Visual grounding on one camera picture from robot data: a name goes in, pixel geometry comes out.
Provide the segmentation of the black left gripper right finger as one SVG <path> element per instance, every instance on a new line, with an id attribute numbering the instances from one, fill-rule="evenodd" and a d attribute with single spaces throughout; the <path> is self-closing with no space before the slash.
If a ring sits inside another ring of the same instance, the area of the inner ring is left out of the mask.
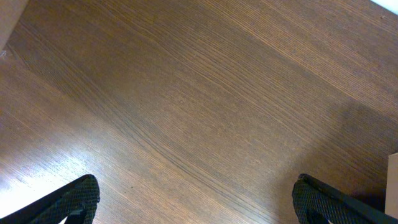
<path id="1" fill-rule="evenodd" d="M 292 199 L 301 224 L 397 224 L 397 219 L 350 197 L 308 174 L 294 183 Z"/>

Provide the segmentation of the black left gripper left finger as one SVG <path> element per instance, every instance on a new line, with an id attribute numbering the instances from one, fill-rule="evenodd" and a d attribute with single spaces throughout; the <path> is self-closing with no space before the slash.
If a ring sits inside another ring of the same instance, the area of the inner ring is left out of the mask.
<path id="1" fill-rule="evenodd" d="M 28 206 L 1 218 L 1 223 L 92 224 L 100 202 L 98 181 L 83 175 Z"/>

